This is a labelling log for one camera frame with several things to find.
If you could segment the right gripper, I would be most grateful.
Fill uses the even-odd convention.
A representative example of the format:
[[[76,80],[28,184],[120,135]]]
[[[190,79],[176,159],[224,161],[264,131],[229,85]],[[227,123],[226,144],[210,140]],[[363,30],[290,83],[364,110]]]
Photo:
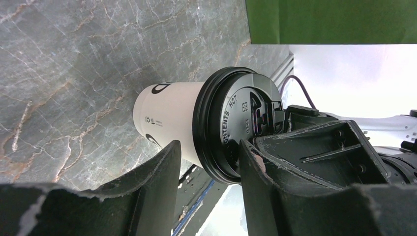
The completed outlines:
[[[295,174],[336,188],[388,184],[389,179],[417,183],[416,110],[389,118],[347,118],[296,105],[286,112],[291,132],[253,140],[268,163],[282,164]],[[400,140],[401,145],[373,148],[366,136]]]

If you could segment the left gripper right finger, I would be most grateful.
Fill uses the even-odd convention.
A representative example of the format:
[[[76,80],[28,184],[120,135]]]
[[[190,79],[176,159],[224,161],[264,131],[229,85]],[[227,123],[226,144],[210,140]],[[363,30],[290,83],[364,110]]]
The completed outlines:
[[[337,188],[292,170],[247,141],[239,146],[251,236],[414,236],[417,188],[353,184]]]

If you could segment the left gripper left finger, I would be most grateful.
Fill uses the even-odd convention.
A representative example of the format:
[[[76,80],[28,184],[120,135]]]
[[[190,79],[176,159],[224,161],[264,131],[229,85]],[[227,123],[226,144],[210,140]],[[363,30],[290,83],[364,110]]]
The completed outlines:
[[[94,190],[56,183],[0,186],[3,236],[168,236],[181,146],[170,142],[139,167]]]

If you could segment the single white paper cup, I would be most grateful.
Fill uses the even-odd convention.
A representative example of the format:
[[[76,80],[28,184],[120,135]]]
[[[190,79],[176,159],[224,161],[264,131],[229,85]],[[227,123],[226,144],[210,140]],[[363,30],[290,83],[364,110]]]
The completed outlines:
[[[202,167],[193,141],[193,113],[204,82],[160,83],[141,91],[133,108],[140,135],[164,148],[180,141],[183,159]]]

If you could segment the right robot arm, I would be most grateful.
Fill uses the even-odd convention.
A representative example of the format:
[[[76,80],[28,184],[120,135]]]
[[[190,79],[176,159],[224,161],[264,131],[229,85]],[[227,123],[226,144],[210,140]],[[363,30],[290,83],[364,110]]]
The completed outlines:
[[[347,118],[291,105],[283,133],[256,138],[250,151],[268,178],[285,184],[415,185],[417,119]]]

